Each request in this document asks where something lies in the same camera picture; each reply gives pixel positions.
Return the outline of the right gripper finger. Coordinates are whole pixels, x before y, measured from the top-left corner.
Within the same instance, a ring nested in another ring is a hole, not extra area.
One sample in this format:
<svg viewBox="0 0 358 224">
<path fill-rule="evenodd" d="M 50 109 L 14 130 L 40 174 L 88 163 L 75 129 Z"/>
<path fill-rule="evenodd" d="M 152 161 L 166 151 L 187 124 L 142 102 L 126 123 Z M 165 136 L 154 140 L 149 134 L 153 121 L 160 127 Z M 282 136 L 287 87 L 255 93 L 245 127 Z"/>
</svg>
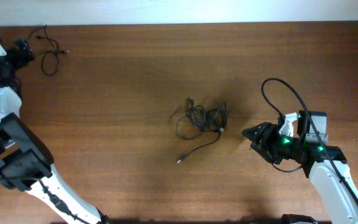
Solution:
<svg viewBox="0 0 358 224">
<path fill-rule="evenodd" d="M 266 162 L 273 164 L 274 159 L 271 153 L 272 145 L 270 143 L 256 143 L 251 142 L 250 148 L 253 149 L 258 155 L 260 155 Z"/>
<path fill-rule="evenodd" d="M 269 122 L 263 122 L 254 127 L 244 129 L 241 134 L 248 139 L 259 139 L 271 125 Z"/>
</svg>

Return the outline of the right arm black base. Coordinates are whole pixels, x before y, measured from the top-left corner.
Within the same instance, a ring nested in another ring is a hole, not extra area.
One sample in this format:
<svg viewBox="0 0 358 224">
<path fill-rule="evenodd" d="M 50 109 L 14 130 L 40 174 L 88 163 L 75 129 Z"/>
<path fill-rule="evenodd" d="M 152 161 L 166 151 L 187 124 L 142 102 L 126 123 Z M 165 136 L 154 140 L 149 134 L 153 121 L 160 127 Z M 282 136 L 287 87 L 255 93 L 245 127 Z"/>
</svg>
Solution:
<svg viewBox="0 0 358 224">
<path fill-rule="evenodd" d="M 283 214 L 281 224 L 318 224 L 318 222 L 306 215 Z"/>
</svg>

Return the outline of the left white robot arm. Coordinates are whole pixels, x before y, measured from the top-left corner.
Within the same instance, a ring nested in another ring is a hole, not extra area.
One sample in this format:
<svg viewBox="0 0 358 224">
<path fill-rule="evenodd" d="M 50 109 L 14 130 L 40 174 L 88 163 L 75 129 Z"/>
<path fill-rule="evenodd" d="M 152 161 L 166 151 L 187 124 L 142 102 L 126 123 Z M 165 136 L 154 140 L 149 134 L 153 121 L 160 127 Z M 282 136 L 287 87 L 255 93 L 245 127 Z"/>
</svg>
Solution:
<svg viewBox="0 0 358 224">
<path fill-rule="evenodd" d="M 108 223 L 107 215 L 63 180 L 47 146 L 20 119 L 22 83 L 16 70 L 34 59 L 27 39 L 9 50 L 0 43 L 0 184 L 38 198 L 67 223 Z"/>
</svg>

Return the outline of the black USB cable long tail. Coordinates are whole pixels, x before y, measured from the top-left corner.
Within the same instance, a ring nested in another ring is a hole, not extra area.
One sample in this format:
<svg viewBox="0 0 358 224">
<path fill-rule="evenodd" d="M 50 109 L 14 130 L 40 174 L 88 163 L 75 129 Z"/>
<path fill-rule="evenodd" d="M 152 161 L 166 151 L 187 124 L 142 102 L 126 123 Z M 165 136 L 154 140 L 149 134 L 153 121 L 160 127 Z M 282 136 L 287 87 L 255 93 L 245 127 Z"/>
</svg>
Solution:
<svg viewBox="0 0 358 224">
<path fill-rule="evenodd" d="M 208 110 L 203 105 L 196 105 L 193 98 L 190 98 L 188 101 L 190 106 L 185 110 L 185 115 L 178 119 L 175 125 L 176 136 L 185 141 L 192 141 L 201 137 L 204 133 L 216 133 L 217 137 L 209 143 L 202 144 L 186 152 L 177 160 L 177 164 L 183 162 L 190 154 L 196 152 L 197 150 L 217 142 L 222 133 L 225 132 L 227 126 L 227 104 L 225 101 L 222 101 L 218 107 Z M 193 137 L 185 137 L 180 134 L 179 123 L 186 119 L 197 130 L 197 135 Z"/>
</svg>

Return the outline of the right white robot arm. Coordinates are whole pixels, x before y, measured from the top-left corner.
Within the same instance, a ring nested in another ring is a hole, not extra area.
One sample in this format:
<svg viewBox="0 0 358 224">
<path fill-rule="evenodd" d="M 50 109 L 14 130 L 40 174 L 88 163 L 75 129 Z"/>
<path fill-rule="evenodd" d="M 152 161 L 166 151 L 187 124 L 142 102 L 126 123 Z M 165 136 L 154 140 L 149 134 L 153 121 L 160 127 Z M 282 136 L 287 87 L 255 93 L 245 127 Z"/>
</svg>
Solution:
<svg viewBox="0 0 358 224">
<path fill-rule="evenodd" d="M 260 123 L 242 135 L 266 162 L 277 166 L 293 159 L 322 198 L 332 223 L 358 223 L 358 190 L 347 159 L 328 145 L 325 112 L 303 110 L 286 114 L 278 124 Z"/>
</svg>

